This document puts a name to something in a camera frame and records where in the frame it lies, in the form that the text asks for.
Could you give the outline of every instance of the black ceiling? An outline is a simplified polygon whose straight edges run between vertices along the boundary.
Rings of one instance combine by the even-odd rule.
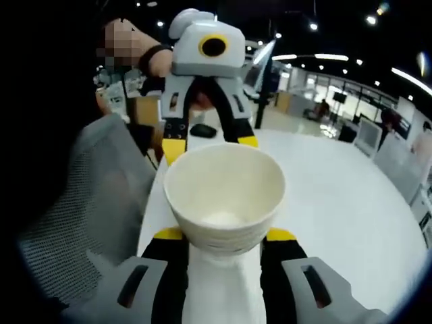
[[[304,63],[306,69],[334,74],[373,86],[394,97],[414,97],[414,104],[432,116],[432,97],[417,86],[391,73],[399,68],[422,82],[432,85],[431,74],[424,78],[416,57],[420,52],[432,55],[432,36],[429,1],[385,0],[389,11],[370,26],[365,18],[375,14],[383,1],[377,0],[156,0],[158,5],[147,7],[147,0],[110,0],[110,11],[123,12],[143,31],[162,41],[168,41],[167,28],[182,9],[195,7],[215,12],[219,20],[242,30],[246,39],[268,41],[280,32],[274,55],[315,53],[342,54],[348,62],[316,59],[296,59],[294,66]],[[156,21],[166,23],[163,28]],[[316,32],[309,28],[313,20],[319,25]],[[356,59],[364,61],[356,65]],[[348,70],[345,76],[343,69]]]

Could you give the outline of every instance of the yellow stripe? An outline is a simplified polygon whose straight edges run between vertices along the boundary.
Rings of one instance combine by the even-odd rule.
[[[246,136],[246,137],[239,137],[238,142],[240,144],[244,145],[250,145],[253,147],[258,147],[258,140],[255,136]]]
[[[168,165],[171,165],[186,151],[186,140],[164,138],[162,140],[162,149]]]
[[[180,227],[169,227],[157,232],[153,238],[160,238],[162,240],[181,240],[183,238],[183,233]]]
[[[297,241],[296,237],[289,231],[272,227],[267,233],[267,241]]]

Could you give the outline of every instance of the white robot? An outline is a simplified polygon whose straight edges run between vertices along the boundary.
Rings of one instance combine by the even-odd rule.
[[[216,108],[226,141],[257,146],[240,78],[245,55],[242,32],[215,21],[212,13],[186,9],[174,18],[169,37],[178,41],[161,97],[166,120],[162,147],[168,165],[186,150],[188,110],[199,92]]]

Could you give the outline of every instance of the white robot body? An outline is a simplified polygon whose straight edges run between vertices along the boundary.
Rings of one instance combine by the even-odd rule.
[[[239,29],[223,22],[195,20],[174,46],[172,73],[236,77],[244,63],[244,45]]]

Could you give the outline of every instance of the yellow ring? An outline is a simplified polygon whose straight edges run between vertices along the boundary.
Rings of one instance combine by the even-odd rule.
[[[223,44],[225,44],[225,50],[220,55],[218,55],[218,56],[208,56],[203,51],[203,45],[209,39],[214,39],[214,38],[223,41]],[[227,40],[227,38],[224,35],[220,35],[220,34],[208,34],[208,35],[202,37],[201,40],[200,40],[200,42],[199,42],[199,44],[198,44],[198,50],[200,51],[201,55],[205,56],[205,57],[208,57],[208,58],[211,58],[211,59],[215,58],[215,57],[221,56],[222,54],[224,54],[226,52],[227,49],[228,49],[228,40]]]

